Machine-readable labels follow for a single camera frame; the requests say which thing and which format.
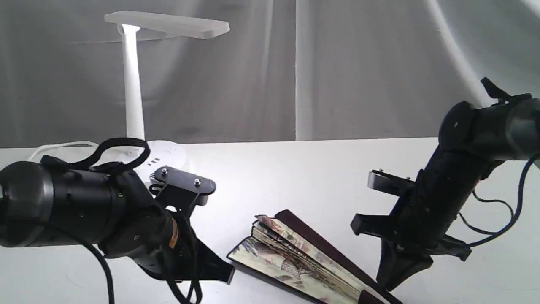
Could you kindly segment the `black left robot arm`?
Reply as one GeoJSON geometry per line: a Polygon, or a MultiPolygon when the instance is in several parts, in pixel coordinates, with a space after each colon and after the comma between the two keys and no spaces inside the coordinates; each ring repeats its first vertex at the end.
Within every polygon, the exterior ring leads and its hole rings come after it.
{"type": "Polygon", "coordinates": [[[1,171],[1,246],[96,244],[105,258],[132,259],[156,280],[230,283],[235,268],[197,239],[195,206],[216,190],[213,180],[172,167],[112,176],[112,163],[73,170],[30,161],[1,171]]]}

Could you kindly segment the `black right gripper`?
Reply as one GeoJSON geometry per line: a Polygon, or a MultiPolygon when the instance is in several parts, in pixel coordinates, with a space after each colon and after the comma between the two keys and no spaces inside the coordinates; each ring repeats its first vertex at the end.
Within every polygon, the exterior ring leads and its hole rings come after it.
{"type": "Polygon", "coordinates": [[[441,215],[427,205],[424,169],[414,181],[415,187],[398,197],[388,215],[355,214],[351,221],[355,235],[381,239],[376,281],[388,292],[430,268],[433,255],[451,255],[465,261],[471,254],[470,246],[446,234],[451,213],[441,215]]]}

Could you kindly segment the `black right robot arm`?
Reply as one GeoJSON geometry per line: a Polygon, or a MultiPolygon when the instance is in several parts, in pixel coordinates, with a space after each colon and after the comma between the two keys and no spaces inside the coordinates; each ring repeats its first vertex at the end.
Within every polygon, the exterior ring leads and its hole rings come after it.
{"type": "Polygon", "coordinates": [[[438,132],[438,146],[415,181],[383,171],[371,171],[368,187],[395,195],[389,215],[356,214],[351,222],[355,235],[382,240],[377,283],[391,291],[406,279],[433,264],[434,255],[467,260],[473,247],[507,232],[519,219],[524,183],[539,159],[539,105],[531,94],[511,95],[490,79],[481,80],[496,103],[474,108],[467,101],[453,106],[438,132]],[[518,183],[518,199],[511,220],[501,230],[467,244],[447,234],[475,187],[505,161],[525,161],[518,183]]]}

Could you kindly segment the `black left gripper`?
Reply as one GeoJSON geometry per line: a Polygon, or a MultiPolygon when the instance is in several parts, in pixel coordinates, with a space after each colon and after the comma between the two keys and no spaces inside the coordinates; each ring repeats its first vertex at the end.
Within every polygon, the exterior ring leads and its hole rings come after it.
{"type": "Polygon", "coordinates": [[[152,224],[135,254],[135,263],[152,279],[160,281],[219,281],[230,284],[235,267],[195,237],[179,212],[165,211],[152,224]]]}

